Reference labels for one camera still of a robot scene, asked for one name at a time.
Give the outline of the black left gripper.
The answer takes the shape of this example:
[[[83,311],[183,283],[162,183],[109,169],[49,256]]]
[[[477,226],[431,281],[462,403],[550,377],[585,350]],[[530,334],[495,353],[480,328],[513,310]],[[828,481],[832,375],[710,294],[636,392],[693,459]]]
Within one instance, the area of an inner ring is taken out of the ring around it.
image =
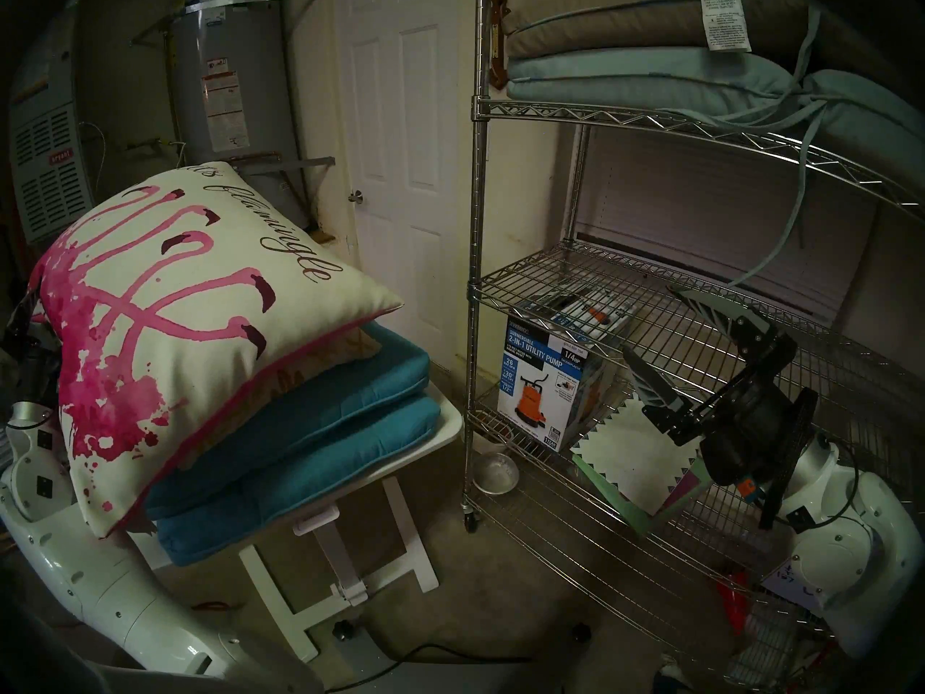
[[[40,291],[25,294],[4,330],[4,353],[14,362],[14,402],[58,404],[61,342],[45,313]]]

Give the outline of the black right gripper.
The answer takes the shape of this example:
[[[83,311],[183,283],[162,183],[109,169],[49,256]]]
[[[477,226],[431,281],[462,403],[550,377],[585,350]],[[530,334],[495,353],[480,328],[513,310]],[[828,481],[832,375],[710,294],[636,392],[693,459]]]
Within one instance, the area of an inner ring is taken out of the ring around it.
[[[745,366],[695,404],[624,346],[621,355],[643,414],[677,446],[700,438],[701,458],[717,485],[751,479],[765,495],[783,496],[799,459],[799,407],[775,378],[796,356],[796,341],[754,307],[677,284],[667,291],[733,342]]]

